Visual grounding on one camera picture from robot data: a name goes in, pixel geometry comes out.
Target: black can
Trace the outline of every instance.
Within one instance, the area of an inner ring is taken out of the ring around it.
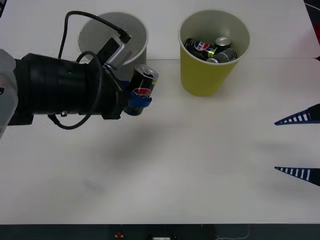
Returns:
[[[236,60],[238,58],[237,51],[233,48],[228,48],[218,54],[216,54],[214,57],[208,58],[206,61],[209,63],[215,63],[215,64],[223,64],[228,63],[233,60]]]
[[[217,54],[217,51],[219,51],[219,48],[214,45],[192,38],[187,38],[183,45],[189,51],[189,53],[204,61],[212,58],[215,54]]]
[[[230,39],[224,37],[224,36],[221,36],[221,37],[218,37],[215,42],[214,42],[214,46],[216,48],[219,48],[221,49],[221,52],[223,50],[226,50],[228,48],[231,48],[231,41]]]
[[[133,76],[126,90],[140,98],[150,98],[158,78],[159,74],[154,69],[147,65],[139,64],[135,66]],[[143,109],[143,107],[128,106],[124,111],[131,116],[138,116]]]

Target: white table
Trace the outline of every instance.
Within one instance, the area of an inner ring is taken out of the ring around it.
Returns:
[[[319,102],[317,60],[245,58],[203,98],[178,60],[149,65],[161,78],[140,117],[6,130],[0,224],[320,222],[319,187],[274,169],[320,167],[319,126],[273,124]]]

